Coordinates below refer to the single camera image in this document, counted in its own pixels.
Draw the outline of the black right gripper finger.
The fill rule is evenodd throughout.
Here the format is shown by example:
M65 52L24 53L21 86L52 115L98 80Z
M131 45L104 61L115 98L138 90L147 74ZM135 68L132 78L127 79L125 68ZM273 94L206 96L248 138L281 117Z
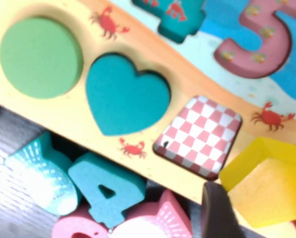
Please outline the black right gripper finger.
M201 231L203 238L242 237L227 192L215 182L206 182L203 186Z

